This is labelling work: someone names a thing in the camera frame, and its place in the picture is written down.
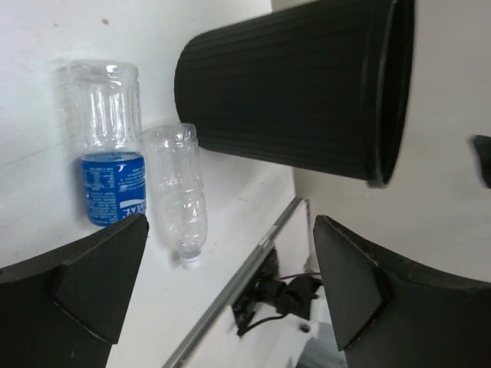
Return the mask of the blue label plastic bottle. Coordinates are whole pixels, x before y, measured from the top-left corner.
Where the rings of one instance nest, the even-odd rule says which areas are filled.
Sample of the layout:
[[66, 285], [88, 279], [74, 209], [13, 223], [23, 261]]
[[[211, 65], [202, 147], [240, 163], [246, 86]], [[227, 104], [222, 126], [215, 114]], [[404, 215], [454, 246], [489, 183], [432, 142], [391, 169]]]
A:
[[97, 226], [146, 211], [138, 77], [136, 66], [108, 60], [72, 61], [59, 70], [84, 207]]

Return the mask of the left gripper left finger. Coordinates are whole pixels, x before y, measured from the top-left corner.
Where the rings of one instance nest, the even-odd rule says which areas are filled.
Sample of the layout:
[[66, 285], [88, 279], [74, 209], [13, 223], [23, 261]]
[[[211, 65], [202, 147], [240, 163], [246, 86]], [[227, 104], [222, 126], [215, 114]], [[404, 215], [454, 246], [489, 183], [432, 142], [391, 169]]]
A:
[[120, 339], [149, 232], [132, 215], [1, 269], [3, 367], [104, 367]]

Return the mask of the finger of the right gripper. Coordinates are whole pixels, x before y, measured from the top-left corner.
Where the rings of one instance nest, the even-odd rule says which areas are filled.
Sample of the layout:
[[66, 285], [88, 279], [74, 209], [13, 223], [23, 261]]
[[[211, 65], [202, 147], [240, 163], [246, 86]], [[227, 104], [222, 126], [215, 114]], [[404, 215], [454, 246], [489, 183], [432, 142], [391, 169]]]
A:
[[479, 163], [479, 173], [486, 188], [491, 188], [491, 138], [475, 135], [471, 142]]

